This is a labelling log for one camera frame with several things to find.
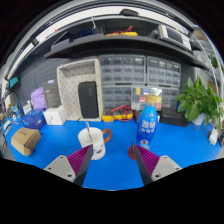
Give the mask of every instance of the overhead shelf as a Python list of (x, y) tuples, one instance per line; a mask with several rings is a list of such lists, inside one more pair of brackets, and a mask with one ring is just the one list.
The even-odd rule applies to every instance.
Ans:
[(159, 54), (182, 60), (209, 71), (209, 68), (191, 53), (175, 45), (142, 36), (104, 36), (100, 34), (75, 39), (72, 43), (52, 50), (45, 58), (80, 58), (111, 53)]

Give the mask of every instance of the white container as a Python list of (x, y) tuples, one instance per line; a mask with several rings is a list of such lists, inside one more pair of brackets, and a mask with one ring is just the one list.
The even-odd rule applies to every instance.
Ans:
[[(105, 153), (105, 143), (109, 142), (112, 137), (112, 132), (110, 129), (105, 128), (104, 130), (100, 130), (98, 128), (89, 128), (90, 136), (93, 142), (91, 142), (89, 138), (89, 134), (87, 128), (83, 129), (78, 134), (78, 139), (82, 148), (88, 145), (93, 145), (93, 156), (91, 160), (101, 159)], [(103, 135), (108, 132), (108, 137), (106, 139), (103, 138)]]
[(192, 120), (191, 122), (195, 125), (201, 125), (202, 121), (204, 120), (204, 114), (200, 114), (196, 119)]
[(49, 108), (43, 114), (48, 125), (63, 125), (66, 121), (65, 110), (62, 105), (58, 108)]

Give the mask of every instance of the plastic drawer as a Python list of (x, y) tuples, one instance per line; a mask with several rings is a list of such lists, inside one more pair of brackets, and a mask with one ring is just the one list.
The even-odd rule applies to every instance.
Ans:
[(147, 57), (146, 82), (149, 85), (180, 87), (181, 65), (157, 57)]
[(145, 98), (147, 94), (157, 96), (156, 110), (161, 110), (162, 89), (155, 86), (133, 86), (131, 91), (132, 110), (143, 110), (145, 107)]
[(162, 107), (176, 109), (177, 101), (176, 97), (178, 96), (180, 90), (174, 87), (161, 87), (148, 85), (149, 88), (159, 88), (162, 89)]
[(131, 85), (102, 85), (104, 111), (131, 106)]
[(143, 55), (100, 55), (102, 84), (146, 83), (146, 57)]

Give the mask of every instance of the white cup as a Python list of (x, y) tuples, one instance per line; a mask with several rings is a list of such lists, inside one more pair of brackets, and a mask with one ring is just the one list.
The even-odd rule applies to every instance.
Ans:
[[(88, 145), (93, 145), (93, 156), (91, 160), (98, 160), (101, 159), (105, 153), (105, 143), (109, 142), (112, 137), (112, 132), (110, 129), (105, 128), (104, 130), (100, 130), (98, 128), (89, 128), (90, 136), (92, 139), (92, 142), (89, 138), (88, 130), (87, 128), (83, 129), (78, 134), (78, 139), (80, 142), (80, 145), (82, 148)], [(108, 133), (108, 137), (106, 139), (103, 138), (103, 135), (105, 133)]]

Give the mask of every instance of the pink gripper pad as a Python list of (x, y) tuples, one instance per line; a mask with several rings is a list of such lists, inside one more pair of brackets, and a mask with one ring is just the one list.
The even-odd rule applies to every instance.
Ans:
[(142, 148), (138, 145), (135, 145), (135, 146), (141, 155), (142, 161), (143, 161), (148, 173), (150, 174), (150, 176), (152, 176), (152, 173), (153, 173), (160, 157), (157, 156), (155, 153), (149, 151), (148, 149)]
[(91, 147), (91, 145), (88, 145), (84, 148), (81, 148), (75, 152), (73, 152), (71, 155), (67, 156), (67, 159), (74, 170), (75, 174), (77, 175), (82, 163), (85, 159), (86, 153), (88, 152), (88, 149)]

